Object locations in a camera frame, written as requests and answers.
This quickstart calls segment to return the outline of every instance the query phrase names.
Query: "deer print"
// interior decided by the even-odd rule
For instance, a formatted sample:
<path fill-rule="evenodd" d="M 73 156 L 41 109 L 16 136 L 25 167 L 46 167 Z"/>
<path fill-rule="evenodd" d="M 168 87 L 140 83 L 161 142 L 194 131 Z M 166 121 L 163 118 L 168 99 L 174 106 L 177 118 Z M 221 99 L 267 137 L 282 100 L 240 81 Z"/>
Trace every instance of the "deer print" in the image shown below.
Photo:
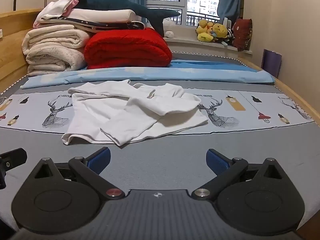
<path fill-rule="evenodd" d="M 54 101 L 52 104 L 50 103 L 50 101 L 48 102 L 48 106 L 50 106 L 51 114 L 49 114 L 49 116 L 42 123 L 42 126 L 44 128 L 61 128 L 64 125 L 69 123 L 68 118 L 57 117 L 57 113 L 63 111 L 67 107 L 72 106 L 72 104 L 70 104 L 68 102 L 65 106 L 62 106 L 62 107 L 56 109 L 55 103 L 56 103 L 56 101 Z"/>
<path fill-rule="evenodd" d="M 198 108 L 199 109 L 204 109 L 207 111 L 208 117 L 210 121 L 218 127 L 235 127 L 239 124 L 239 120 L 236 119 L 235 117 L 223 117 L 223 116 L 218 116 L 215 114 L 215 110 L 217 110 L 217 106 L 222 105 L 222 100 L 219 102 L 218 100 L 212 98 L 213 100 L 216 101 L 216 103 L 211 102 L 211 106 L 209 108 L 204 107 L 204 105 L 199 104 Z"/>
<path fill-rule="evenodd" d="M 304 111 L 301 111 L 301 110 L 299 109 L 299 106 L 298 106 L 296 103 L 294 103 L 290 98 L 281 98 L 281 97 L 278 97 L 278 98 L 282 101 L 282 104 L 284 104 L 284 105 L 286 105 L 286 106 L 290 106 L 292 109 L 296 110 L 304 119 L 307 119 L 307 120 L 310 120 L 310 119 L 311 119 Z M 293 106 L 286 104 L 286 103 L 283 101 L 283 100 L 285 100 L 285 99 L 292 101 L 292 102 L 293 102 Z"/>

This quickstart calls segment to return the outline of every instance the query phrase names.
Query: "metal screw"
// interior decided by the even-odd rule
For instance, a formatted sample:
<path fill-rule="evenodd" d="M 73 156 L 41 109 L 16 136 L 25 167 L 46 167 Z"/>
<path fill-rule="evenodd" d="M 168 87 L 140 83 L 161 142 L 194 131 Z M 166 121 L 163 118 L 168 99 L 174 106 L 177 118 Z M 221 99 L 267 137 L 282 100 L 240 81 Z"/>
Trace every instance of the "metal screw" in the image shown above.
<path fill-rule="evenodd" d="M 210 191 L 205 188 L 198 188 L 194 192 L 198 197 L 206 197 L 210 195 Z"/>
<path fill-rule="evenodd" d="M 110 188 L 106 193 L 110 197 L 119 197 L 122 194 L 122 190 L 119 188 Z"/>

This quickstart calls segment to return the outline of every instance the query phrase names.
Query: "blue gripper pad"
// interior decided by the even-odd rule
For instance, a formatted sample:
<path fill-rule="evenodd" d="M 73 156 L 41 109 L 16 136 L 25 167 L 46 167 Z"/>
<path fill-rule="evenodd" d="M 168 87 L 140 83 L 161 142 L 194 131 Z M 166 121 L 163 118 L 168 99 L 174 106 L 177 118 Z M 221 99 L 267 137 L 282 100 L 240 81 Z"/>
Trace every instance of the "blue gripper pad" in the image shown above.
<path fill-rule="evenodd" d="M 103 147 L 86 158 L 87 167 L 100 174 L 110 163 L 111 153 L 108 147 Z"/>
<path fill-rule="evenodd" d="M 209 149 L 206 155 L 208 167 L 218 176 L 232 165 L 232 160 L 228 159 L 214 149 Z"/>

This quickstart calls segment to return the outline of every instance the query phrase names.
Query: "white plush toy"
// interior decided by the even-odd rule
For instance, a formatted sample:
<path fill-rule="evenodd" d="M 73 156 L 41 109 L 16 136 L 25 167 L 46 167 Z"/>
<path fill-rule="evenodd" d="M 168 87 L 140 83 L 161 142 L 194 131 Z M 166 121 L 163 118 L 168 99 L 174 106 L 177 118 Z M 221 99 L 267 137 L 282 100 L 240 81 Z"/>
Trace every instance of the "white plush toy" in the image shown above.
<path fill-rule="evenodd" d="M 163 20 L 163 30 L 164 36 L 168 38 L 174 38 L 173 29 L 176 24 L 170 18 L 166 18 Z"/>

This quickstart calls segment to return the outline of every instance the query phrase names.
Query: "dark green shark plush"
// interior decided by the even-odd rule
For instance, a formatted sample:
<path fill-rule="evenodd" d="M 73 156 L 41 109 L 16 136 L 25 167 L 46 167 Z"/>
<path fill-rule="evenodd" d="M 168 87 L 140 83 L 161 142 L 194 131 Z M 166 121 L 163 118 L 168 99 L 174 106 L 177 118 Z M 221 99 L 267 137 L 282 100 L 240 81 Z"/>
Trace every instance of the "dark green shark plush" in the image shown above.
<path fill-rule="evenodd" d="M 149 9 L 143 5 L 128 0 L 79 0 L 74 7 L 78 9 L 114 11 L 130 9 L 136 15 L 149 20 L 151 26 L 164 37 L 163 20 L 169 17 L 179 16 L 180 13 L 167 9 Z"/>

